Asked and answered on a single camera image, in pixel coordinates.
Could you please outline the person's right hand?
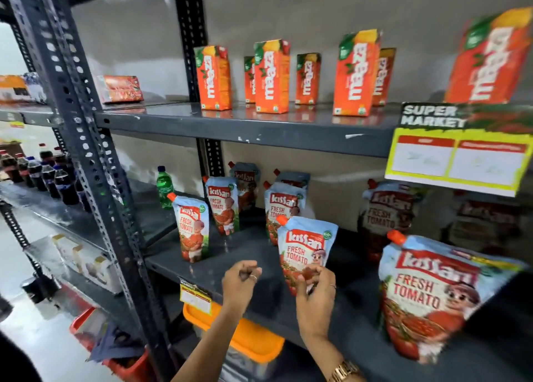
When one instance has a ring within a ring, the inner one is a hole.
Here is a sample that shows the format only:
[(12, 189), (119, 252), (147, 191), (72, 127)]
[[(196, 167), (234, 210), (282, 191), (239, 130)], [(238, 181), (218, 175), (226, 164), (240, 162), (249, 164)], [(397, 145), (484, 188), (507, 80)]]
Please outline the person's right hand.
[(300, 335), (310, 332), (328, 337), (335, 297), (336, 292), (333, 294), (318, 291), (296, 295), (296, 316)]

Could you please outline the person's left hand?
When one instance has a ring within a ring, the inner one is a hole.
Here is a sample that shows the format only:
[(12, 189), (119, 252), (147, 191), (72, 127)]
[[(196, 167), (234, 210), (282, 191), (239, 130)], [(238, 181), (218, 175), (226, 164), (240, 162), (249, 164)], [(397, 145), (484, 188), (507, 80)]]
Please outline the person's left hand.
[(232, 313), (243, 316), (254, 292), (256, 284), (243, 282), (238, 278), (235, 264), (225, 272), (222, 280), (223, 307)]

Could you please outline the blue tomato sauce pouch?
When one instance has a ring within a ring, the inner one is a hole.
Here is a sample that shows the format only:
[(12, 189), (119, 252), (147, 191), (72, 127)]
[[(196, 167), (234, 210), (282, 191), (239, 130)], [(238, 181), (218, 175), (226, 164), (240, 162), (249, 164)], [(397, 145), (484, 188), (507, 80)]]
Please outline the blue tomato sauce pouch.
[(285, 282), (292, 296), (297, 295), (297, 280), (302, 276), (306, 281), (306, 292), (310, 293), (315, 284), (311, 280), (317, 275), (316, 268), (324, 267), (338, 233), (338, 225), (309, 219), (279, 215), (277, 230), (280, 266)]

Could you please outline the person's right forearm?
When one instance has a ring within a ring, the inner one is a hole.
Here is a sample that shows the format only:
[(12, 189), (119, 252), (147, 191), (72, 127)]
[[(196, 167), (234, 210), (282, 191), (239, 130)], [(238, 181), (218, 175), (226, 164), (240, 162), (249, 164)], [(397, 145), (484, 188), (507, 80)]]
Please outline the person's right forearm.
[(305, 332), (301, 336), (307, 350), (310, 352), (327, 382), (337, 365), (347, 359), (330, 342), (328, 337), (310, 332)]

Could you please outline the person's left forearm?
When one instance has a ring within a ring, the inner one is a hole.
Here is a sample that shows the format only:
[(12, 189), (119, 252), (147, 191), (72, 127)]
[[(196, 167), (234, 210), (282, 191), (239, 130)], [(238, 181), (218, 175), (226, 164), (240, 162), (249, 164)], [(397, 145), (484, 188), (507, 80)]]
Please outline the person's left forearm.
[(218, 382), (243, 309), (223, 305), (218, 317), (170, 382)]

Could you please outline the small yellow price tag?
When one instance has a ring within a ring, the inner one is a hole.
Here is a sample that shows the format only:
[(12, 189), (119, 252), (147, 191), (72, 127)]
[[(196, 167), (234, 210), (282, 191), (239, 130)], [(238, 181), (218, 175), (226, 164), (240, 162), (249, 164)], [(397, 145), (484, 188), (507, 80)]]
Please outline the small yellow price tag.
[(212, 314), (212, 297), (209, 292), (183, 279), (180, 280), (180, 301), (205, 314)]

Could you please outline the clear container with orange lid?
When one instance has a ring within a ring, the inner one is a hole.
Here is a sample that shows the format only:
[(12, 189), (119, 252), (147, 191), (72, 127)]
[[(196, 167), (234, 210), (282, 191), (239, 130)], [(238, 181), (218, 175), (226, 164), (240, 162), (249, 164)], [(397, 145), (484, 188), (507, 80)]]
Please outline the clear container with orange lid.
[[(183, 316), (202, 340), (218, 317), (221, 305), (211, 303), (210, 314), (184, 304)], [(285, 339), (256, 323), (242, 318), (233, 334), (221, 379), (227, 382), (265, 382), (276, 371)]]

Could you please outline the gold wristwatch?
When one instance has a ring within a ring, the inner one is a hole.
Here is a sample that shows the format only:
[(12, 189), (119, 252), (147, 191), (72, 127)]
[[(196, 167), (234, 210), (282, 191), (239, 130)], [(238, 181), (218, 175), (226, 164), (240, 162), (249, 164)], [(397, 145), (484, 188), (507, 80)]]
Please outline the gold wristwatch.
[(350, 362), (343, 361), (333, 370), (327, 382), (365, 382), (360, 368)]

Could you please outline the row of ketchup pouches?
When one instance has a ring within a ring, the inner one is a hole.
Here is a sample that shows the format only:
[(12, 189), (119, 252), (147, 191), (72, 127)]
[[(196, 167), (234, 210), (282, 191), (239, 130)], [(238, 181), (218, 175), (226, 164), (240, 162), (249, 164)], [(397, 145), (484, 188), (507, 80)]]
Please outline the row of ketchup pouches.
[[(276, 217), (317, 219), (311, 213), (303, 180), (264, 183), (266, 234), (273, 256)], [(516, 197), (455, 189), (430, 218), (437, 240), (415, 235), (427, 224), (420, 209), (431, 196), (429, 185), (368, 180), (354, 234), (338, 233), (326, 265), (338, 278), (364, 278), (359, 267), (341, 257), (350, 251), (377, 267), (380, 320), (396, 351), (420, 363), (435, 363), (449, 339), (487, 301), (528, 264), (533, 266), (533, 189)]]

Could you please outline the green plastic soda bottle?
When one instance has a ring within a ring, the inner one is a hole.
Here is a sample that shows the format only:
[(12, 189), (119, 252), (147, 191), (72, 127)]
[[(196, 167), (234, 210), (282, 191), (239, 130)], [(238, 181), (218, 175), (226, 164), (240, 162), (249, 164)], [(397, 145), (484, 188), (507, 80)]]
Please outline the green plastic soda bottle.
[(168, 194), (174, 192), (174, 185), (163, 165), (157, 167), (156, 188), (161, 207), (165, 210), (172, 210), (172, 201), (168, 198)]

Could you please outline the dark grey metal shelving rack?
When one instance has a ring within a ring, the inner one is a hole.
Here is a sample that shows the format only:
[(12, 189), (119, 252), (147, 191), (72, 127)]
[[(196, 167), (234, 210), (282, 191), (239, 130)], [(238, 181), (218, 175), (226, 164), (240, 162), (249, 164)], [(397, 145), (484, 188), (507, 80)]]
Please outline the dark grey metal shelving rack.
[[(49, 126), (69, 138), (66, 144), (78, 144), (83, 150), (83, 155), (78, 159), (90, 167), (87, 179), (91, 196), (109, 204), (111, 209), (118, 208), (117, 228), (123, 227), (123, 221), (127, 225), (131, 220), (134, 221), (132, 226), (125, 227), (125, 234), (137, 239), (139, 253), (143, 256), (159, 252), (160, 248), (155, 248), (154, 244), (175, 230), (174, 215), (160, 207), (156, 201), (157, 191), (154, 185), (139, 181), (129, 182), (125, 174), (120, 174), (117, 181), (119, 190), (116, 191), (113, 184), (109, 186), (113, 194), (109, 193), (106, 186), (98, 186), (100, 183), (107, 183), (105, 172), (93, 172), (94, 167), (105, 166), (100, 162), (99, 146), (107, 143), (108, 147), (103, 147), (103, 152), (114, 146), (107, 132), (99, 131), (98, 135), (103, 135), (99, 141), (95, 140), (95, 132), (91, 131), (77, 132), (76, 136), (69, 135), (66, 129), (60, 129), (61, 124), (56, 121), (47, 106), (25, 102), (0, 103), (0, 122)], [(91, 245), (104, 254), (108, 253), (104, 239), (106, 222), (101, 222), (102, 216), (85, 211), (81, 203), (65, 205), (37, 188), (29, 188), (23, 183), (13, 183), (11, 180), (0, 182), (0, 201), (29, 210), (38, 220), (46, 222), (58, 232), (63, 232), (85, 245)]]
[[(298, 47), (318, 44), (318, 40), (340, 28), (363, 28), (365, 23), (375, 23), (378, 28), (400, 30), (399, 40), (386, 39), (394, 47), (407, 44), (407, 56), (400, 55), (400, 63), (411, 62), (413, 72), (422, 70), (417, 78), (410, 78), (407, 69), (400, 65), (400, 76), (393, 76), (393, 94), (399, 101), (427, 101), (441, 91), (430, 88), (432, 79), (443, 87), (444, 75), (449, 76), (448, 64), (430, 62), (429, 56), (440, 50), (450, 54), (451, 41), (458, 39), (458, 23), (461, 19), (503, 8), (533, 5), (533, 0), (174, 0), (172, 14), (177, 27), (171, 34), (179, 34), (183, 66), (186, 69), (185, 84), (190, 101), (197, 98), (196, 74), (192, 71), (192, 48), (210, 39), (222, 39), (226, 35), (235, 39), (239, 46), (251, 47), (252, 36), (264, 34), (290, 34), (292, 45)], [(347, 124), (332, 123), (332, 113), (320, 108), (314, 123), (276, 123), (245, 117), (243, 107), (238, 107), (233, 118), (202, 117), (199, 104), (192, 102), (163, 103), (149, 106), (147, 113), (122, 113), (117, 109), (103, 108), (99, 101), (90, 101), (89, 92), (95, 91), (95, 83), (89, 74), (87, 41), (79, 36), (78, 22), (81, 17), (72, 15), (70, 0), (7, 0), (10, 12), (6, 18), (16, 19), (23, 35), (29, 57), (39, 74), (44, 78), (44, 89), (51, 98), (51, 126), (61, 133), (67, 146), (72, 148), (75, 163), (81, 163), (83, 179), (89, 180), (89, 197), (97, 208), (111, 205), (111, 213), (100, 214), (103, 229), (100, 233), (110, 244), (110, 252), (118, 253), (119, 269), (125, 276), (126, 300), (131, 306), (130, 314), (140, 327), (143, 338), (148, 338), (149, 353), (156, 375), (161, 382), (170, 382), (171, 373), (177, 371), (177, 361), (170, 350), (161, 307), (156, 304), (156, 292), (146, 278), (146, 265), (141, 255), (147, 250), (146, 239), (141, 237), (135, 214), (120, 205), (118, 193), (113, 190), (118, 181), (111, 179), (116, 172), (111, 164), (103, 162), (103, 140), (97, 140), (97, 130), (108, 134), (109, 130), (153, 134), (161, 136), (186, 136), (194, 138), (198, 147), (202, 171), (221, 174), (222, 166), (208, 162), (220, 161), (208, 156), (208, 143), (213, 141), (242, 144), (249, 148), (278, 147), (282, 151), (308, 150), (334, 154), (334, 156), (358, 156), (381, 159), (389, 153), (394, 127), (399, 121), (399, 102), (386, 108), (381, 123), (357, 125), (351, 117)], [(361, 281), (348, 280), (341, 276), (339, 308), (346, 312), (334, 313), (333, 340), (370, 372), (370, 380), (407, 381), (408, 377), (421, 381), (490, 380), (507, 382), (533, 382), (533, 318), (524, 318), (524, 304), (533, 302), (533, 292), (518, 300), (517, 293), (526, 286), (533, 286), (533, 275), (519, 275), (509, 286), (504, 287), (504, 297), (496, 298), (488, 309), (476, 314), (475, 326), (487, 320), (498, 320), (496, 309), (509, 309), (503, 331), (492, 334), (475, 333), (460, 336), (458, 343), (445, 349), (433, 371), (428, 365), (408, 363), (385, 349), (384, 340), (367, 337), (373, 329), (363, 321), (362, 309), (372, 304), (377, 310), (376, 292), (366, 292), (368, 303), (360, 301), (361, 309), (352, 305), (344, 291), (352, 293), (354, 286), (369, 283), (375, 275), (361, 276)]]

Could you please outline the white and yellow box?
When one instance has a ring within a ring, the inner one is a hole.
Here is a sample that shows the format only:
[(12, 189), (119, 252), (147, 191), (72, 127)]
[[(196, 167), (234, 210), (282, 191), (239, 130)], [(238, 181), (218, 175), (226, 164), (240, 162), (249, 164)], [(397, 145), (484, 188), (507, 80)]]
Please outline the white and yellow box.
[(87, 278), (97, 279), (98, 269), (95, 259), (99, 256), (99, 250), (92, 246), (79, 244), (72, 249), (72, 260), (78, 272)]
[(79, 252), (83, 249), (83, 245), (64, 234), (50, 236), (50, 240), (65, 264), (74, 271), (81, 272)]
[(114, 264), (104, 256), (97, 256), (91, 264), (89, 274), (94, 278), (96, 284), (100, 285), (114, 295), (121, 294), (123, 287), (120, 283)]

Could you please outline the dark blue cloth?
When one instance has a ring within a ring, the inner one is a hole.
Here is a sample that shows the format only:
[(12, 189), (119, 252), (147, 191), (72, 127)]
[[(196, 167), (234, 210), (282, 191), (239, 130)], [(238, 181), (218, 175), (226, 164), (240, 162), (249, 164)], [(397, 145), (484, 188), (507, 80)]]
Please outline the dark blue cloth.
[(143, 354), (144, 344), (141, 341), (124, 332), (115, 322), (108, 321), (101, 326), (88, 361), (139, 358)]

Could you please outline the red plastic basket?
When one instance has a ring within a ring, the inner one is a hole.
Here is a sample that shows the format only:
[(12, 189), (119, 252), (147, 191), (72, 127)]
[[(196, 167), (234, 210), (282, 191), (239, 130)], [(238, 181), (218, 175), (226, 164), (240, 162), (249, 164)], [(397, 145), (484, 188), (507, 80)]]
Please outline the red plastic basket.
[[(110, 318), (101, 309), (91, 307), (73, 320), (69, 331), (90, 355), (101, 326), (108, 321), (111, 321)], [(122, 382), (156, 382), (146, 348), (144, 348), (144, 354), (139, 358), (108, 359), (93, 363), (106, 366)]]

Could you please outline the yellow and black price sign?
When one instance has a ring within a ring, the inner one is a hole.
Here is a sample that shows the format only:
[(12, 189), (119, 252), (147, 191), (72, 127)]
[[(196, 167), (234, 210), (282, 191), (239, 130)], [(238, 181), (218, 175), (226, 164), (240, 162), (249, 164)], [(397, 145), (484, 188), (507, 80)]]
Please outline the yellow and black price sign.
[(384, 178), (516, 197), (533, 158), (533, 105), (404, 102)]

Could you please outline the row of dark cola bottles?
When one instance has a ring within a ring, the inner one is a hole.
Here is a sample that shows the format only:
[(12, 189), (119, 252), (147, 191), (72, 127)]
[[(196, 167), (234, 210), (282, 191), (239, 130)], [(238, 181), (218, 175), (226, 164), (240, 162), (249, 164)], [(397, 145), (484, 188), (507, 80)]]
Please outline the row of dark cola bottles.
[(66, 206), (79, 205), (91, 213), (84, 187), (70, 155), (61, 147), (50, 149), (45, 143), (38, 146), (38, 157), (25, 155), (17, 146), (10, 150), (0, 147), (0, 174), (13, 183), (47, 193)]

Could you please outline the row of orange juice cartons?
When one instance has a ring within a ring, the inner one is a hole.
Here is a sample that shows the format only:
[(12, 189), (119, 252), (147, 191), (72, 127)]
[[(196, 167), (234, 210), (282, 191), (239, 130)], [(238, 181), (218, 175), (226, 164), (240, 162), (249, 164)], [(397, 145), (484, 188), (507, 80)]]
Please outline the row of orange juice cartons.
[[(475, 19), (465, 31), (444, 95), (447, 103), (501, 104), (510, 101), (531, 44), (533, 8)], [(381, 48), (379, 29), (343, 36), (334, 85), (333, 114), (362, 116), (386, 104), (389, 63), (395, 48)], [(232, 107), (227, 50), (218, 45), (194, 49), (200, 106), (204, 110)], [(257, 42), (245, 59), (246, 103), (263, 114), (284, 114), (290, 107), (290, 43), (282, 39)]]

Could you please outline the black rack foot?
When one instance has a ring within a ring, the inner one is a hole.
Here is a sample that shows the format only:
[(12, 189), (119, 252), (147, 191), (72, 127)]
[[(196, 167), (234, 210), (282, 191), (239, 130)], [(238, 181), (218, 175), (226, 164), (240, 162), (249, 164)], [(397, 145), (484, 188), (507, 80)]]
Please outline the black rack foot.
[(34, 304), (51, 300), (59, 291), (58, 284), (54, 279), (46, 275), (38, 275), (36, 272), (30, 278), (22, 281), (20, 286)]

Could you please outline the orange drink box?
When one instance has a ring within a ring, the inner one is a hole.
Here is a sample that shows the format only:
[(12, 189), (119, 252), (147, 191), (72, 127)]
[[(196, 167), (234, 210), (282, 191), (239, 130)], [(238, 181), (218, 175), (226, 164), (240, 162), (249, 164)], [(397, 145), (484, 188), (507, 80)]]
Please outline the orange drink box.
[(95, 84), (103, 104), (143, 102), (137, 76), (97, 75)]

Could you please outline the person's dark clothing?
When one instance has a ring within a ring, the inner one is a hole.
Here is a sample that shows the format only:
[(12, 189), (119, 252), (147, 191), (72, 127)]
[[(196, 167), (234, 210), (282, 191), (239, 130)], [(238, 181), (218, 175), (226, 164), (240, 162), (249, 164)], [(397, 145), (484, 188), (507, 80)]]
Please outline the person's dark clothing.
[(28, 355), (1, 331), (0, 382), (43, 382)]

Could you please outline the white and blue food packet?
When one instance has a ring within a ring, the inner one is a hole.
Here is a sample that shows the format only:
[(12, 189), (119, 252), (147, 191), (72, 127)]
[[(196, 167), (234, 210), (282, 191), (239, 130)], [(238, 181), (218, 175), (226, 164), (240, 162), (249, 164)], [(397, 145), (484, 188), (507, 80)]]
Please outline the white and blue food packet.
[(47, 104), (47, 96), (45, 94), (42, 81), (37, 72), (27, 72), (22, 75), (24, 84), (26, 85), (30, 99), (34, 103)]

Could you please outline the orange food packet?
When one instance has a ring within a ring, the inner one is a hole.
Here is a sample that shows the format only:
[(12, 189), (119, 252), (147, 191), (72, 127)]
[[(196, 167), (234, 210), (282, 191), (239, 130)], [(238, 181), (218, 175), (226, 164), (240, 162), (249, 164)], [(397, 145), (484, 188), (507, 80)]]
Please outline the orange food packet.
[(22, 76), (0, 75), (0, 104), (30, 102), (31, 96)]

